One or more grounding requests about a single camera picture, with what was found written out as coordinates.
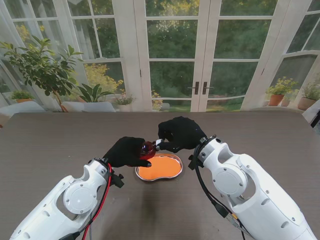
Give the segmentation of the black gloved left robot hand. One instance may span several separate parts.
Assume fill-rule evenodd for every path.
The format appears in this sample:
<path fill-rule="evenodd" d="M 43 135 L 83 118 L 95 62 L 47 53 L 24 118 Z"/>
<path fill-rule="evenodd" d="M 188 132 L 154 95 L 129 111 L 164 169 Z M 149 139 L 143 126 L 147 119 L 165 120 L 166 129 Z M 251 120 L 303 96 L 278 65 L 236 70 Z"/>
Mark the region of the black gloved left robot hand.
<path fill-rule="evenodd" d="M 148 160 L 140 158 L 144 142 L 143 138 L 124 136 L 108 150 L 103 159 L 113 168 L 151 167 L 152 164 Z"/>

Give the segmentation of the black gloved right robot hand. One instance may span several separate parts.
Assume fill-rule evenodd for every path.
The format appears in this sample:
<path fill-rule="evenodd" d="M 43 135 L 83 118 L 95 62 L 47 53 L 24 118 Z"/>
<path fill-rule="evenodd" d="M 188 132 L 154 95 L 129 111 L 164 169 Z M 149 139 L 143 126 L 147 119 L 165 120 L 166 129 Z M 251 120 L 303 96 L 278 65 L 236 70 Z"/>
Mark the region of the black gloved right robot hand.
<path fill-rule="evenodd" d="M 207 136 L 194 120 L 178 116 L 158 125 L 158 137 L 167 140 L 157 145 L 160 150 L 177 153 L 194 149 Z"/>

